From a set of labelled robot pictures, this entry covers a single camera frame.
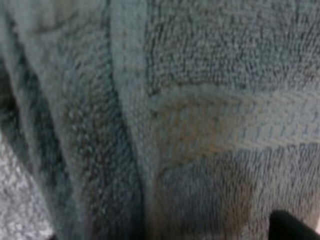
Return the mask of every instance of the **gray fabric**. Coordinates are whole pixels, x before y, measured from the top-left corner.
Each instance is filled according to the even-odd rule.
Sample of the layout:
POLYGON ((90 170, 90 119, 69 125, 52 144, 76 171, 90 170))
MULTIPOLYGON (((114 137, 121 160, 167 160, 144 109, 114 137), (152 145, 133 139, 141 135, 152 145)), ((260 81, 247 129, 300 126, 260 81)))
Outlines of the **gray fabric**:
POLYGON ((0 4, 1 131, 59 240, 316 226, 317 1, 0 4))

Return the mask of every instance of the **gray towel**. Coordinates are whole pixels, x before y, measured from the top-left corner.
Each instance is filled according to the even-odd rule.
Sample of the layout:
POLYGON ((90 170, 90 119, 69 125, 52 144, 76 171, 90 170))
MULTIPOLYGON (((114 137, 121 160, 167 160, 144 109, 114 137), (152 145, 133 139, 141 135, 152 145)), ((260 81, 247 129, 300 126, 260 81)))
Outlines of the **gray towel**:
POLYGON ((57 238, 314 228, 319 26, 315 0, 0 0, 1 131, 57 238))

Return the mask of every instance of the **textured surface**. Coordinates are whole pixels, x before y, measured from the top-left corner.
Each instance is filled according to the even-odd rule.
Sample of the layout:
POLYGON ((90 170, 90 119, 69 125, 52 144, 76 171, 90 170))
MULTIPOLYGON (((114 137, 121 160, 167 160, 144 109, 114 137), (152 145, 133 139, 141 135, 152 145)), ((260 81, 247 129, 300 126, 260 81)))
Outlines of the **textured surface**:
POLYGON ((53 230, 39 189, 0 143, 0 240, 45 240, 53 230))
POLYGON ((316 227, 317 1, 0 4, 1 131, 60 240, 316 227))

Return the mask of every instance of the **towel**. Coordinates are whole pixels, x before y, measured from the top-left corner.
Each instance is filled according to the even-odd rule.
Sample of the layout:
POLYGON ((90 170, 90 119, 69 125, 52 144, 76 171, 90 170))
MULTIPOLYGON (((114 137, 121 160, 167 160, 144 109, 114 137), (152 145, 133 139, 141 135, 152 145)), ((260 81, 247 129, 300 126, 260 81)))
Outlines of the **towel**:
POLYGON ((315 228, 319 26, 315 0, 0 0, 1 134, 57 239, 315 228))

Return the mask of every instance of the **black object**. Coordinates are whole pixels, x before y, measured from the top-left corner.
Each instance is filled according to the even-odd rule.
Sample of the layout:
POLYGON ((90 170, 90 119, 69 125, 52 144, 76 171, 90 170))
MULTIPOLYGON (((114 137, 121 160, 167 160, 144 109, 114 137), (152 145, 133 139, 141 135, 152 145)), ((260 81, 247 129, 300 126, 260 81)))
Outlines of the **black object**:
POLYGON ((268 240, 320 240, 320 235, 288 212, 275 210, 270 215, 268 240))

